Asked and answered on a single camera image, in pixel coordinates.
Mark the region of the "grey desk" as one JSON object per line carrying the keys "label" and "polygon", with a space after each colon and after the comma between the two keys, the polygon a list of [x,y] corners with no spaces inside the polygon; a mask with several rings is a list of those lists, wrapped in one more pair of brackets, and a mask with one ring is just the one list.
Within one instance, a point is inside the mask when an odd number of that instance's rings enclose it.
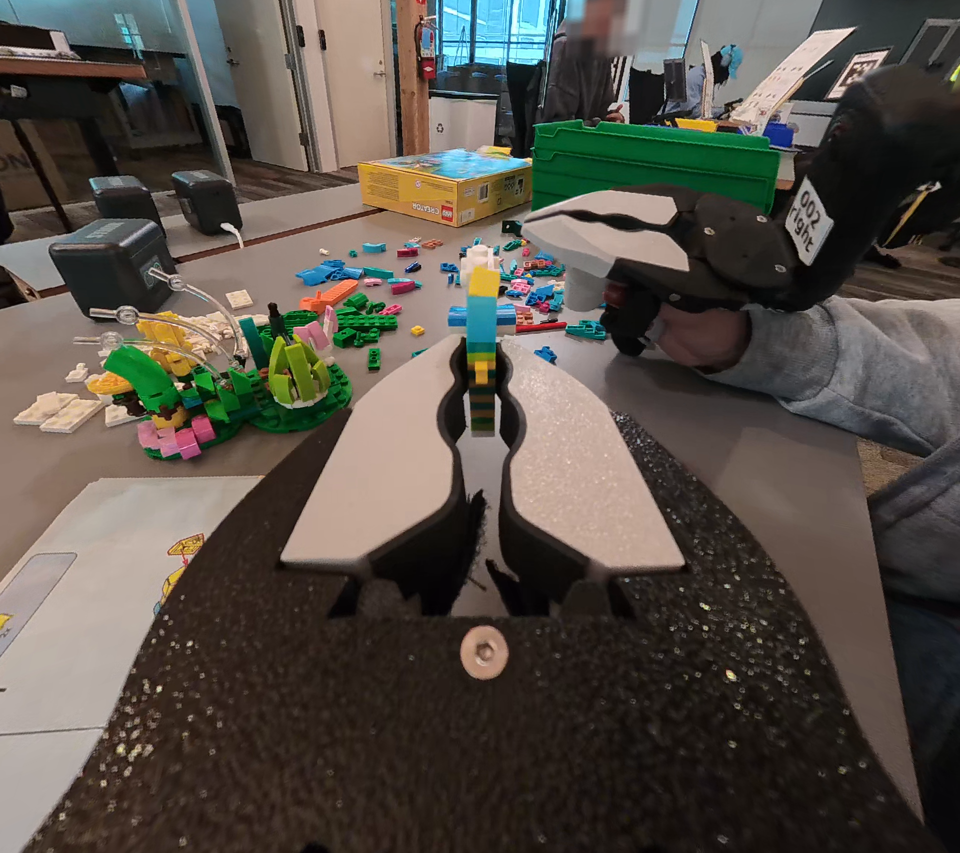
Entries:
{"label": "grey desk", "polygon": [[[246,246],[191,235],[168,223],[181,274],[212,295],[246,289],[259,310],[267,301],[297,306],[306,287],[297,271],[363,242],[385,242],[372,257],[383,269],[403,242],[441,239],[421,255],[423,287],[400,297],[406,325],[386,338],[383,374],[411,359],[422,343],[448,330],[453,291],[437,271],[480,236],[500,242],[498,218],[464,229],[435,226],[361,207],[359,187],[336,187],[246,204]],[[411,327],[425,334],[415,337]],[[245,427],[222,448],[186,463],[162,464],[140,450],[134,428],[99,418],[75,433],[54,435],[13,424],[42,392],[66,386],[69,368],[96,358],[72,343],[108,329],[84,317],[67,293],[2,309],[2,574],[89,484],[104,478],[253,476],[274,468],[301,434]],[[524,335],[558,353],[558,367],[612,410],[629,414],[738,517],[794,588],[837,669],[853,715],[914,812],[921,811],[889,636],[882,583],[868,516],[857,439],[805,419],[771,399],[701,379],[657,351],[619,355],[611,343],[582,342],[559,332]]]}

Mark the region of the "glass office door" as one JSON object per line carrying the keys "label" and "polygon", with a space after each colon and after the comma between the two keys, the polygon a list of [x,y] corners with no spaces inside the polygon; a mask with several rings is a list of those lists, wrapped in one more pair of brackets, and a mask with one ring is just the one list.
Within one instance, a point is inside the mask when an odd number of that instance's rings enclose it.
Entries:
{"label": "glass office door", "polygon": [[213,5],[222,37],[213,65],[230,81],[250,158],[307,171],[282,0],[213,0]]}

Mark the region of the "white recycling bin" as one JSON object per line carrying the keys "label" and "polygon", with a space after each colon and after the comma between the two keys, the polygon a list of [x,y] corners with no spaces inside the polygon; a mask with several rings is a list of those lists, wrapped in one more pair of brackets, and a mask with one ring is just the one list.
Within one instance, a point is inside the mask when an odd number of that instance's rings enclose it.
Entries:
{"label": "white recycling bin", "polygon": [[429,152],[476,151],[497,139],[495,93],[434,90],[429,94]]}

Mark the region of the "wooden post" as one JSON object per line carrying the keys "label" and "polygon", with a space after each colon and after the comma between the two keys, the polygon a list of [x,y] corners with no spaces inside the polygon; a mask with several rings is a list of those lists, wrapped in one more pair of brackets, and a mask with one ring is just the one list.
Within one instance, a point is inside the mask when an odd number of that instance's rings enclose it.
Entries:
{"label": "wooden post", "polygon": [[395,0],[395,7],[402,152],[420,155],[429,150],[429,100],[428,82],[419,73],[417,27],[426,18],[427,0]]}

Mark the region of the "brick flower model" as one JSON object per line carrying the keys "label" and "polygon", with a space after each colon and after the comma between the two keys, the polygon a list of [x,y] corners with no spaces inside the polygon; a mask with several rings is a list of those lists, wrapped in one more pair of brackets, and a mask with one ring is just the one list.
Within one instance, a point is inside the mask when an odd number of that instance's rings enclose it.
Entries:
{"label": "brick flower model", "polygon": [[87,383],[107,412],[137,426],[144,453],[186,462],[249,426],[271,435],[315,429],[352,400],[353,387],[333,355],[340,334],[334,307],[262,315],[221,311],[183,317],[119,307],[110,318],[133,335],[107,330],[76,336],[97,347],[102,373]]}

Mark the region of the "white door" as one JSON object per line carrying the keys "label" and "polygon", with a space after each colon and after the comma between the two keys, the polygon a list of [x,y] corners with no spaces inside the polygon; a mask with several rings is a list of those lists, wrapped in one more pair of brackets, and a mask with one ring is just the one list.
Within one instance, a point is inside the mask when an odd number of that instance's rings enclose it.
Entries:
{"label": "white door", "polygon": [[396,156],[390,0],[314,0],[338,166]]}

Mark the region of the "pile of white bricks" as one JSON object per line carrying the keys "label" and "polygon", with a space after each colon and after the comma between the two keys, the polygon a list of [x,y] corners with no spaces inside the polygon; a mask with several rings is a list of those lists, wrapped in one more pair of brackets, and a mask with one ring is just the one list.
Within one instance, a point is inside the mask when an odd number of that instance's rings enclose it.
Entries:
{"label": "pile of white bricks", "polygon": [[[245,358],[245,371],[229,369],[225,357],[193,331],[172,329],[162,324],[141,322],[124,326],[129,332],[107,330],[99,336],[77,337],[77,345],[98,348],[99,369],[79,362],[66,376],[66,383],[83,388],[82,393],[46,391],[13,418],[17,426],[29,426],[51,435],[72,435],[102,414],[106,427],[136,425],[143,450],[156,459],[189,460],[218,442],[235,436],[240,423],[258,413],[253,385],[257,374],[246,364],[252,358],[245,333],[257,333],[252,317],[238,317],[243,333],[239,352]],[[197,327],[214,332],[230,353],[234,351],[234,331],[223,313],[213,310],[199,316],[182,316],[171,310],[148,312],[161,317],[178,317]],[[213,376],[205,367],[179,355],[136,346],[129,341],[158,339],[176,343],[196,352],[225,374]]]}

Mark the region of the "pile of green bricks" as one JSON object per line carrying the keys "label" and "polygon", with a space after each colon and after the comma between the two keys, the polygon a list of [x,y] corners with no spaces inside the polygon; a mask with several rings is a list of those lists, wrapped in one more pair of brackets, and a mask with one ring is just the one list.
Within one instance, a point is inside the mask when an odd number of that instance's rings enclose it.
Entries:
{"label": "pile of green bricks", "polygon": [[339,307],[326,311],[330,320],[330,340],[336,348],[366,349],[366,371],[380,372],[381,337],[399,329],[399,314],[381,303],[371,303],[360,294],[347,297]]}

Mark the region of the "brick instruction booklet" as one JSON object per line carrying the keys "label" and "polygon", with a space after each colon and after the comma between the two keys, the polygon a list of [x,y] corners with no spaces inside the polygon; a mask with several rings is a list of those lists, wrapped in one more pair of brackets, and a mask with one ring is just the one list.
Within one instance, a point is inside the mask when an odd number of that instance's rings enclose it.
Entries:
{"label": "brick instruction booklet", "polygon": [[102,478],[2,581],[1,849],[86,763],[186,566],[258,475]]}

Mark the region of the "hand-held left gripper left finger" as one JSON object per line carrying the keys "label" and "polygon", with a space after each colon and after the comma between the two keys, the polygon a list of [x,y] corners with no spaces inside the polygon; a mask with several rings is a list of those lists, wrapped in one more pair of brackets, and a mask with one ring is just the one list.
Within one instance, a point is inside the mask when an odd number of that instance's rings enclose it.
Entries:
{"label": "hand-held left gripper left finger", "polygon": [[460,345],[445,337],[354,403],[282,549],[286,567],[367,576],[448,502],[456,449],[439,416]]}

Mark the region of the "cardboard box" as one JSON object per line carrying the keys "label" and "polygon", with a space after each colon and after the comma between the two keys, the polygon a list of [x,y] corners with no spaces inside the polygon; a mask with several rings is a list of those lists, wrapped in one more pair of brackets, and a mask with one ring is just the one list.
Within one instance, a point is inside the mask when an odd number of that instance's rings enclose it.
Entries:
{"label": "cardboard box", "polygon": [[48,204],[42,181],[14,127],[6,120],[1,121],[1,192],[7,210],[35,209]]}

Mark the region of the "person's right hand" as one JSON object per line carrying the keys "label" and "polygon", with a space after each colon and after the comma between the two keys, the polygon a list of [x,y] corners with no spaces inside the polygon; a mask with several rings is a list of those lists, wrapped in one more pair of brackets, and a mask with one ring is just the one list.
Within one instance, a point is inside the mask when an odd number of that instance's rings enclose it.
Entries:
{"label": "person's right hand", "polygon": [[739,364],[752,331],[747,311],[712,308],[693,313],[663,304],[640,339],[679,366],[714,375]]}

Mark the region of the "striped brick fish model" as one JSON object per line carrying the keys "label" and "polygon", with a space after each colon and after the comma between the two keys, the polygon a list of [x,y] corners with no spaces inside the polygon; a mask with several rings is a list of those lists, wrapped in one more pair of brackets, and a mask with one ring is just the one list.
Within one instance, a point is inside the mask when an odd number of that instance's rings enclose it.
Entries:
{"label": "striped brick fish model", "polygon": [[511,302],[502,303],[500,295],[470,300],[468,286],[459,288],[464,295],[460,305],[452,305],[447,325],[463,337],[469,397],[470,429],[474,436],[492,436],[496,430],[498,386],[498,342],[515,333],[517,310]]}

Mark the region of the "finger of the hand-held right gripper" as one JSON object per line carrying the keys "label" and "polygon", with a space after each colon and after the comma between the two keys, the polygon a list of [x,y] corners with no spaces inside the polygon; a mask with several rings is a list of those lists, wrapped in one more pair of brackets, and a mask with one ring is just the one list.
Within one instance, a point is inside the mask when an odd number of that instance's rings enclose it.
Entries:
{"label": "finger of the hand-held right gripper", "polygon": [[540,250],[590,276],[609,276],[617,260],[670,271],[690,270],[690,259],[678,243],[654,230],[620,230],[565,213],[527,218],[522,230]]}
{"label": "finger of the hand-held right gripper", "polygon": [[600,222],[614,228],[661,228],[678,217],[676,200],[670,195],[604,189],[564,199],[538,210],[538,219],[568,216],[582,222]]}

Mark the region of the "orange brick separator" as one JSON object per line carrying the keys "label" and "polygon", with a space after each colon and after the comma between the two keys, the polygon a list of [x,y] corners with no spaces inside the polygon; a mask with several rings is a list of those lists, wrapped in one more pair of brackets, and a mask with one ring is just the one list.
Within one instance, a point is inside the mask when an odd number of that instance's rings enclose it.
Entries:
{"label": "orange brick separator", "polygon": [[358,281],[355,279],[344,279],[333,285],[325,286],[319,289],[315,295],[303,297],[299,301],[298,308],[301,311],[309,311],[312,314],[321,316],[327,308],[335,308],[338,304],[348,299],[357,292]]}

